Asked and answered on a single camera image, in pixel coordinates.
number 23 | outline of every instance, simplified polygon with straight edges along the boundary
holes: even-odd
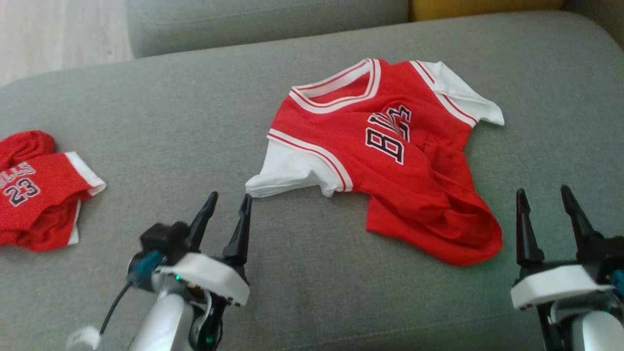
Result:
[[[40,193],[39,188],[28,178],[17,181],[15,186],[8,187],[4,190],[4,195],[9,196],[9,202],[13,207],[17,207],[31,197],[35,197]]]

wooden floor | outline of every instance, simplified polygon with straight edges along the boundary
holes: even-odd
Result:
[[[0,86],[131,59],[124,0],[0,0]]]

red fabric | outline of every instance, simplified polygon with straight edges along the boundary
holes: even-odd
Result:
[[[86,179],[67,154],[53,152],[54,139],[41,131],[0,142],[0,246],[32,251],[66,246],[79,201],[90,199],[94,186],[103,189],[97,176]]]
[[[379,63],[381,72],[373,73],[381,74],[374,97],[319,113],[302,107],[289,95],[271,125],[279,133],[270,132],[269,138],[310,150],[292,137],[335,156],[353,181],[352,191],[371,196],[367,230],[405,240],[453,265],[472,265],[493,257],[502,248],[502,232],[476,194],[462,152],[471,126],[441,104],[410,62]],[[361,79],[340,88],[339,95],[362,96],[366,85]],[[311,100],[332,103],[326,97]],[[401,137],[399,132],[369,121],[371,114],[388,117],[389,109],[401,106],[411,117],[405,115],[396,124],[407,124],[409,136]],[[402,159],[371,147],[368,129],[400,142]]]

clothing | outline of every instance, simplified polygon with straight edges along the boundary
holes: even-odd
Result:
[[[0,142],[0,245],[46,251],[78,242],[80,203],[106,184],[75,152],[52,152],[54,139],[41,131]]]
[[[292,88],[246,190],[254,197],[312,185],[328,197],[364,192],[367,230],[450,264],[477,264],[502,247],[462,153],[479,121],[504,125],[498,106],[443,63],[365,59]]]

gray sofa seat cushion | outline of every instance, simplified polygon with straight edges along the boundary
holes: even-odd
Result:
[[[407,0],[128,0],[135,57],[406,22]]]
[[[364,57],[445,62],[502,109],[466,147],[477,191],[504,232],[492,260],[451,267],[364,230],[367,197],[318,188],[256,200],[249,304],[226,311],[229,350],[538,350],[534,311],[516,312],[515,191],[527,190],[548,259],[575,253],[558,188],[596,229],[621,234],[624,53],[565,12],[497,14],[151,57],[58,72],[0,89],[0,138],[42,129],[108,188],[83,206],[80,243],[45,254],[2,248],[3,350],[62,349],[99,325],[139,235],[190,221],[220,192],[202,249],[218,254],[292,85]],[[103,350],[125,350],[155,297],[131,290]]]

